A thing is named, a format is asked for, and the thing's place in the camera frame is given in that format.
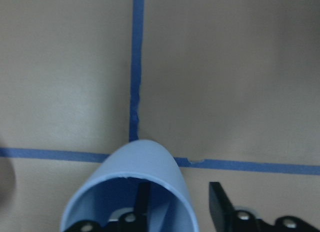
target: screw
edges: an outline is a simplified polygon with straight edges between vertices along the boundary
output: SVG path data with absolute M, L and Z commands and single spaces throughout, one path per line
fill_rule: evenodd
M 133 213 L 129 213 L 124 219 L 126 222 L 130 223 L 136 220 L 136 216 Z
M 81 227 L 81 232 L 90 232 L 93 230 L 93 226 L 90 223 L 85 224 L 84 226 Z
M 283 220 L 283 224 L 285 227 L 287 228 L 296 228 L 296 222 L 294 222 L 292 219 L 290 218 L 286 218 Z
M 237 215 L 238 215 L 238 218 L 242 220 L 249 220 L 250 218 L 250 215 L 245 211 L 239 211 Z

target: metal bolt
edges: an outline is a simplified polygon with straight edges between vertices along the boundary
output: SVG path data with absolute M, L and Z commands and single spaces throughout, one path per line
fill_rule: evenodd
M 90 232 L 93 230 L 93 226 L 90 223 L 85 224 L 84 226 L 81 227 L 81 232 Z
M 124 219 L 126 222 L 131 223 L 136 220 L 136 216 L 133 213 L 129 213 Z
M 283 220 L 283 224 L 285 227 L 287 228 L 296 228 L 296 222 L 294 222 L 292 219 L 290 218 L 286 218 Z
M 250 214 L 248 214 L 245 211 L 239 211 L 237 215 L 238 215 L 238 218 L 242 220 L 249 220 L 250 218 Z

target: blue tape line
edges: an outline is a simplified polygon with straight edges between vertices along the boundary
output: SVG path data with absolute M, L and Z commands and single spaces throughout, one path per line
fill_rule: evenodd
M 37 150 L 23 148 L 0 148 L 0 157 L 8 158 L 31 158 L 50 159 L 80 162 L 103 162 L 108 155 L 100 153 L 84 153 L 71 151 Z M 221 169 L 235 171 L 265 172 L 265 173 L 287 173 L 320 175 L 320 166 L 283 164 L 283 163 L 256 163 L 229 160 L 205 159 L 202 162 L 192 163 L 187 158 L 174 158 L 179 167 Z
M 133 0 L 129 141 L 138 140 L 145 0 Z

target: light blue plastic cup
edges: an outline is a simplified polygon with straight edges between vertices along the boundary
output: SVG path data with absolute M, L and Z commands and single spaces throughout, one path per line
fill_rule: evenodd
M 131 142 L 102 163 L 68 202 L 60 231 L 80 220 L 105 226 L 114 211 L 134 206 L 143 181 L 151 182 L 149 232 L 199 232 L 177 163 L 164 147 L 149 140 Z

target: beige surface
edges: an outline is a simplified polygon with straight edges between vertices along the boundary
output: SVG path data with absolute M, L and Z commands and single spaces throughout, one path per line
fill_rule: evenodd
M 175 156 L 320 164 L 320 0 L 145 0 L 140 136 Z
M 6 185 L 6 191 L 1 187 L 1 195 L 7 199 L 6 203 L 0 203 L 0 231 L 58 231 L 67 201 L 98 166 L 86 162 L 0 158 L 1 181 L 4 174 L 14 181 Z M 182 168 L 182 172 L 201 231 L 214 231 L 208 209 L 209 181 L 222 182 L 235 205 L 256 209 L 267 222 L 291 214 L 320 227 L 319 176 L 193 168 Z
M 0 0 L 0 144 L 128 140 L 132 0 Z

